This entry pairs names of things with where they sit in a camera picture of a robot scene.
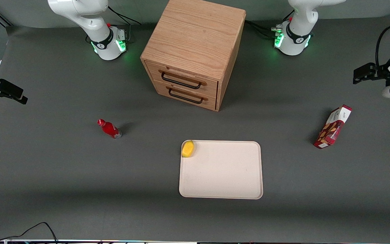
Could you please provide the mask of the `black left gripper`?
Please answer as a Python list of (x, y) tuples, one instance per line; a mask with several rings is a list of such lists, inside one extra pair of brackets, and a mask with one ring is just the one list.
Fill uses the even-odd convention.
[(379, 66), (372, 62), (364, 64), (359, 68), (356, 68), (355, 74), (353, 75), (353, 85), (358, 84), (362, 81), (376, 81), (380, 79), (384, 79), (386, 85), (390, 85), (390, 71), (388, 70), (389, 66), (389, 62)]

